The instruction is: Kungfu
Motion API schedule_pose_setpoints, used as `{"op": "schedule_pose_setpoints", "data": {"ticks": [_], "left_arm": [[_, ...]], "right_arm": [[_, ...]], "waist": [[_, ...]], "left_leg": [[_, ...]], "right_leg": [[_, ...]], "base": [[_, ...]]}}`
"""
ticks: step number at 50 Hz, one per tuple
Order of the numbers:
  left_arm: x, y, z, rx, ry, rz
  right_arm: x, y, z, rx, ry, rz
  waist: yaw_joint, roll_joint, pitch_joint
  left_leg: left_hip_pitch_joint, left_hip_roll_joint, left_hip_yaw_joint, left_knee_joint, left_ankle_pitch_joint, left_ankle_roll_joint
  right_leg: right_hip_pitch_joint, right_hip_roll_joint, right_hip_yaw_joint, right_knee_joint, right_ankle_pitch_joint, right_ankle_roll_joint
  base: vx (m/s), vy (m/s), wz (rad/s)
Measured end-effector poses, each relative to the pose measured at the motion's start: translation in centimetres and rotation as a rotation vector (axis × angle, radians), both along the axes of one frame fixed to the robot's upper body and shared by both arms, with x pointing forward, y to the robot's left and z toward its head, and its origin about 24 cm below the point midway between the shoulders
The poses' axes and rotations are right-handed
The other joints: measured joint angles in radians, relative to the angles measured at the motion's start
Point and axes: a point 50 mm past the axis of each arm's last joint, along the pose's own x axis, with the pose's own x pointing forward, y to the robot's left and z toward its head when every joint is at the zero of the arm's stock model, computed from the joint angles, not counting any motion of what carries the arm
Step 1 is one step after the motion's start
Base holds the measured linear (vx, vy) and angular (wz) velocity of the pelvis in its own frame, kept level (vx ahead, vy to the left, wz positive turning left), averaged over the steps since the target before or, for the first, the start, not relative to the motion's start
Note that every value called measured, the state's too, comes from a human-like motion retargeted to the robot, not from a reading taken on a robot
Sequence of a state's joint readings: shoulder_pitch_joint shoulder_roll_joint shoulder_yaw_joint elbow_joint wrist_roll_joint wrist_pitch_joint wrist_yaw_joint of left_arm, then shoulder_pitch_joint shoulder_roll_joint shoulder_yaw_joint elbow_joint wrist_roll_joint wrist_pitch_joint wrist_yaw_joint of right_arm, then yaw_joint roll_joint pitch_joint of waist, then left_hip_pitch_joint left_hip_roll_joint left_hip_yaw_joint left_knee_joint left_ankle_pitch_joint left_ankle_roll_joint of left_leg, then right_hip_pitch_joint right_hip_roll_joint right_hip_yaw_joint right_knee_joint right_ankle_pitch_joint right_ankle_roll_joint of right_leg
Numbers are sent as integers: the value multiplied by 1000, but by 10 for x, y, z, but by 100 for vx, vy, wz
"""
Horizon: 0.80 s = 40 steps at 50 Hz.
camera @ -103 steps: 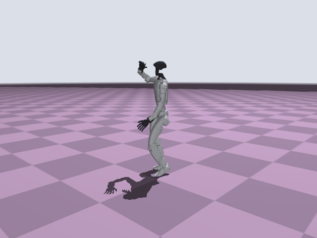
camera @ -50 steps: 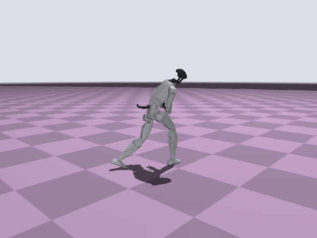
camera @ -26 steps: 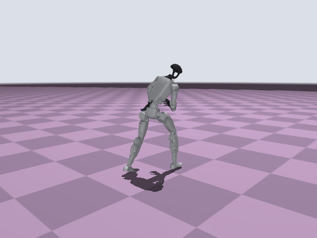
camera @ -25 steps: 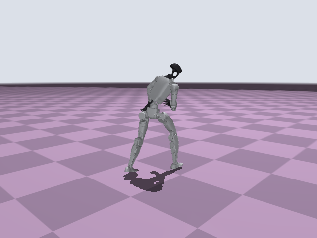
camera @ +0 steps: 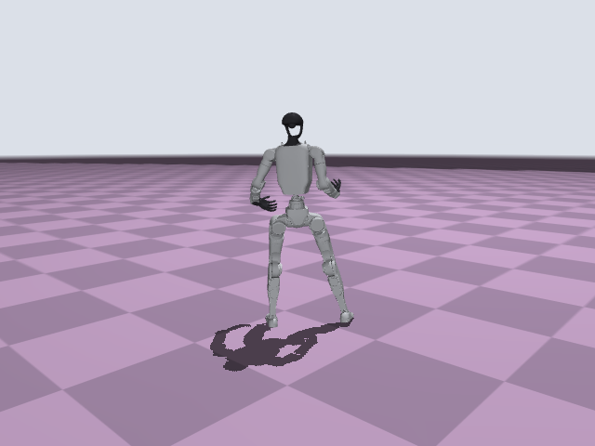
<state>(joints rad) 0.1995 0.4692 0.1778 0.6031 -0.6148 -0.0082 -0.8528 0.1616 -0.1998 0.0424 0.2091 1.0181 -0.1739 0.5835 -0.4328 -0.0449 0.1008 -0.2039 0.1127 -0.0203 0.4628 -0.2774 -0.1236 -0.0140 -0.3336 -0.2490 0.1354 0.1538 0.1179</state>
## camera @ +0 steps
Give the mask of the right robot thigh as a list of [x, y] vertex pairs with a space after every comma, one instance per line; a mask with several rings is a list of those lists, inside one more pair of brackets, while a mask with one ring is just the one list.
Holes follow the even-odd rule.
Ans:
[[332, 269], [332, 261], [335, 260], [335, 256], [323, 217], [319, 214], [309, 212], [309, 228], [324, 260], [322, 264], [324, 274], [326, 276], [335, 275]]

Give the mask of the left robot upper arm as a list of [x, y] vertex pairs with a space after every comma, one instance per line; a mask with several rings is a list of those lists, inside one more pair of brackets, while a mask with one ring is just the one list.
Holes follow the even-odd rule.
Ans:
[[259, 190], [262, 190], [265, 186], [266, 181], [264, 180], [264, 178], [269, 173], [271, 169], [271, 164], [275, 162], [275, 150], [276, 148], [267, 149], [263, 154], [262, 161], [258, 168], [257, 176], [252, 184], [253, 187]]

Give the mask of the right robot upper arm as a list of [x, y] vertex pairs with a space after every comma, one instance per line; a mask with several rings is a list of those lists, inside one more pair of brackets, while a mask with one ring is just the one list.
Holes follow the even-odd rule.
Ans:
[[326, 182], [326, 164], [323, 149], [317, 146], [308, 146], [310, 157], [314, 159], [314, 167], [318, 177], [316, 186], [319, 190], [329, 189]]

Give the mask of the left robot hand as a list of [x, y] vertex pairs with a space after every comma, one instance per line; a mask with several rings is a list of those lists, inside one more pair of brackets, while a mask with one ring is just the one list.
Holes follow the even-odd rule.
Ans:
[[[263, 198], [260, 198], [259, 197], [259, 203], [258, 202], [252, 202], [252, 204], [253, 205], [256, 205], [256, 206], [260, 206], [262, 209], [267, 210], [269, 212], [276, 211], [277, 209], [274, 209], [274, 208], [277, 207], [277, 206], [275, 206], [275, 205], [277, 205], [277, 203], [270, 204], [270, 203], [276, 202], [276, 200], [274, 200], [274, 201], [266, 201], [266, 200], [264, 200], [264, 199], [267, 199], [267, 198], [270, 198], [270, 196], [266, 196], [266, 197], [263, 197]], [[271, 207], [271, 206], [274, 206], [274, 207]]]

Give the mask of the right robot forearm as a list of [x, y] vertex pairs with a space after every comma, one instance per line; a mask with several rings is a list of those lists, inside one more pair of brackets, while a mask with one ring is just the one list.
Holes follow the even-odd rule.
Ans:
[[336, 199], [340, 195], [340, 192], [337, 192], [328, 177], [326, 178], [326, 182], [329, 189], [323, 190], [323, 192]]

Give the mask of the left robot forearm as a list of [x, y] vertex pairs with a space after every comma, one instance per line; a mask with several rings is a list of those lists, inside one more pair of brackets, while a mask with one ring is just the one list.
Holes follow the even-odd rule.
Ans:
[[[254, 181], [254, 179], [253, 179], [253, 181]], [[253, 181], [252, 181], [252, 184], [253, 184]], [[250, 193], [250, 203], [251, 204], [252, 204], [252, 202], [258, 202], [259, 203], [259, 197], [260, 197], [261, 190], [253, 187], [252, 184], [251, 184], [251, 188], [250, 188], [250, 191], [251, 191], [251, 193]]]

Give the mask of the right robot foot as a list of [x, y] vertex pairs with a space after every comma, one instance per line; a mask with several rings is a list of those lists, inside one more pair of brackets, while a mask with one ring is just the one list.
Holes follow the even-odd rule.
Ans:
[[352, 312], [345, 312], [345, 310], [343, 310], [343, 312], [340, 314], [340, 322], [349, 322], [351, 318], [353, 318], [353, 313]]

